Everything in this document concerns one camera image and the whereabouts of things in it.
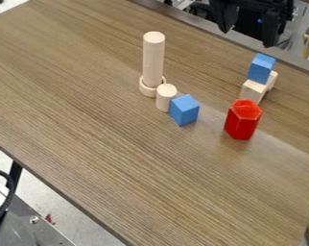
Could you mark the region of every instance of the blue cube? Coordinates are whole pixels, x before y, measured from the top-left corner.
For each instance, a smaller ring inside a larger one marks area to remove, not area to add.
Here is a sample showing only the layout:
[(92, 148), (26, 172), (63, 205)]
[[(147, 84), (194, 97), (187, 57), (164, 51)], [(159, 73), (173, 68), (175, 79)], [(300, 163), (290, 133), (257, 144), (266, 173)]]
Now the blue cube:
[(200, 104), (189, 94), (172, 99), (169, 114), (180, 125), (194, 122), (198, 118)]
[(251, 62), (247, 78), (264, 85), (268, 82), (274, 65), (275, 58), (258, 53)]

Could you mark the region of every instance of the red hexagon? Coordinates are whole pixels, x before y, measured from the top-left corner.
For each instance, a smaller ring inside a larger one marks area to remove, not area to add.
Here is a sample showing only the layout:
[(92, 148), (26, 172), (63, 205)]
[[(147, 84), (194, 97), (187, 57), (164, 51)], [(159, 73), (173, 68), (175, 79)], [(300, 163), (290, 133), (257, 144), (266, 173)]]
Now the red hexagon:
[(235, 100), (228, 110), (225, 129), (233, 138), (249, 139), (256, 130), (262, 112), (252, 100)]

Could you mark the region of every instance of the toy block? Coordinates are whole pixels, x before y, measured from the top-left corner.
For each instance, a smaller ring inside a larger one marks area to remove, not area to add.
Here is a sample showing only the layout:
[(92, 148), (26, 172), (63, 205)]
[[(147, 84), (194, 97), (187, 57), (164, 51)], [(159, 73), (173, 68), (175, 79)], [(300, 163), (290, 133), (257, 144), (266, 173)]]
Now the toy block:
[(183, 126), (197, 120), (199, 109), (200, 104), (186, 94), (171, 100), (169, 113), (179, 126)]
[(171, 99), (175, 98), (178, 90), (171, 84), (162, 84), (156, 89), (155, 106), (160, 111), (169, 111)]
[(274, 85), (275, 85), (275, 82), (277, 80), (277, 76), (278, 76), (278, 73), (275, 72), (275, 71), (272, 71), (271, 74), (270, 74), (270, 77), (269, 77), (269, 81), (268, 81), (268, 91), (270, 91), (271, 89), (273, 89)]
[(256, 104), (259, 104), (268, 88), (268, 85), (259, 84), (251, 80), (246, 80), (242, 85), (239, 98), (250, 99), (256, 102)]
[(149, 97), (155, 97), (156, 88), (165, 83), (165, 38), (160, 32), (148, 32), (143, 36), (143, 75), (139, 80), (139, 89)]
[(268, 82), (274, 65), (275, 58), (258, 53), (250, 64), (247, 78), (264, 85)]
[(247, 140), (256, 130), (262, 110), (252, 100), (237, 99), (229, 108), (225, 130), (235, 139)]

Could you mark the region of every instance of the screw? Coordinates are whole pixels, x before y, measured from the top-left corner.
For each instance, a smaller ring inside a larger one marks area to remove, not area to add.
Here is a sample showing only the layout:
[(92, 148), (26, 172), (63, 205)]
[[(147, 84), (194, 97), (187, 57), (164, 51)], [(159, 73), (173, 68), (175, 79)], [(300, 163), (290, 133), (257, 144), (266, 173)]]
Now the screw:
[(35, 225), (38, 223), (38, 221), (39, 221), (39, 218), (37, 216), (33, 216), (30, 220), (30, 223)]

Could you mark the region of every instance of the table leg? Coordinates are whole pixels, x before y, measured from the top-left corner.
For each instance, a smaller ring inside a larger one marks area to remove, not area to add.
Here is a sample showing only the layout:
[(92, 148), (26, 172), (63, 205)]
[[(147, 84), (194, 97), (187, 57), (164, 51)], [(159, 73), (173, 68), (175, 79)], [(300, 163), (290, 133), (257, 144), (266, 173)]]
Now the table leg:
[(18, 186), (21, 173), (22, 173), (22, 167), (18, 163), (16, 163), (15, 161), (13, 161), (13, 163), (11, 165), (10, 176), (14, 181), (15, 189)]

